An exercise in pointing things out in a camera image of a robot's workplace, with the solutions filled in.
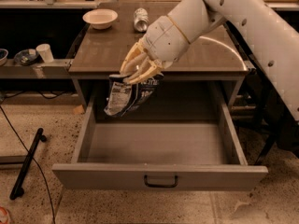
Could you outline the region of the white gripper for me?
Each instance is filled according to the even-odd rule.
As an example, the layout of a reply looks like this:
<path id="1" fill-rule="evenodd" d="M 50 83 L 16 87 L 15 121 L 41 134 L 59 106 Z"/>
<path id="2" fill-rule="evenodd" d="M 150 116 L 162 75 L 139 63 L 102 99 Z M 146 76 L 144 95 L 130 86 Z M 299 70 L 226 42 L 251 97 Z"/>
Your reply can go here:
<path id="1" fill-rule="evenodd" d="M 188 47 L 189 41 L 175 22 L 169 16 L 161 16 L 148 27 L 141 42 L 131 47 L 122 62 L 120 73 L 132 74 L 124 82 L 134 85 L 156 76 L 177 62 Z"/>

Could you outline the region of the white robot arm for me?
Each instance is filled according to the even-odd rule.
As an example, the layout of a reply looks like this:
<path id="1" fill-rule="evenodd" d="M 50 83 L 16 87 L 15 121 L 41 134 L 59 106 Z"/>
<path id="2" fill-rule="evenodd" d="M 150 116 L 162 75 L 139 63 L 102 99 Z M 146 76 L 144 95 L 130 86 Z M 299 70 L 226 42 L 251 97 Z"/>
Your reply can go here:
<path id="1" fill-rule="evenodd" d="M 299 120 L 299 34 L 263 0 L 182 0 L 152 23 L 125 57 L 129 84 L 161 73 L 224 22 L 242 35 L 295 120 Z"/>

